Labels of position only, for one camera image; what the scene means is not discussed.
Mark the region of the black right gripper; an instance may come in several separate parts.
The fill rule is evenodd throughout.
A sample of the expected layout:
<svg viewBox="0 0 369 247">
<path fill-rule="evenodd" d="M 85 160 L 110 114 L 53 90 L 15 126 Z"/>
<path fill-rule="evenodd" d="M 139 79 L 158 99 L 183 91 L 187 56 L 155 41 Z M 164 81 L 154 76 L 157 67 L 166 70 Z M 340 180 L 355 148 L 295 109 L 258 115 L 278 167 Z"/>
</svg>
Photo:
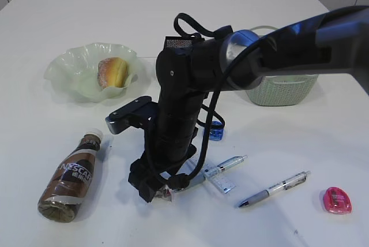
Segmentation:
<svg viewBox="0 0 369 247">
<path fill-rule="evenodd" d="M 189 136 L 178 140 L 158 136 L 153 126 L 144 130 L 144 152 L 131 164 L 128 177 L 143 200 L 150 203 L 164 185 L 171 189 L 189 186 L 191 178 L 178 171 L 195 154 L 192 140 L 197 133 L 194 127 Z"/>
</svg>

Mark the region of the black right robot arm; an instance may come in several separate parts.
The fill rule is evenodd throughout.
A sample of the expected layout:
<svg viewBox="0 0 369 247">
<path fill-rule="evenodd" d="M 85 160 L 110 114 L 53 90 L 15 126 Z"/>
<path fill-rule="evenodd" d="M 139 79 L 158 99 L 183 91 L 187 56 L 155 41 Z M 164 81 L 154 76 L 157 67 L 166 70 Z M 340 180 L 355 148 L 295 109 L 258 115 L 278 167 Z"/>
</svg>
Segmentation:
<svg viewBox="0 0 369 247">
<path fill-rule="evenodd" d="M 186 13 L 191 39 L 164 48 L 156 60 L 157 111 L 145 129 L 145 150 L 129 183 L 146 202 L 162 186 L 185 188 L 202 168 L 210 124 L 222 91 L 257 87 L 266 76 L 348 73 L 368 89 L 368 7 L 348 6 L 280 28 L 252 43 L 230 26 L 209 31 Z"/>
</svg>

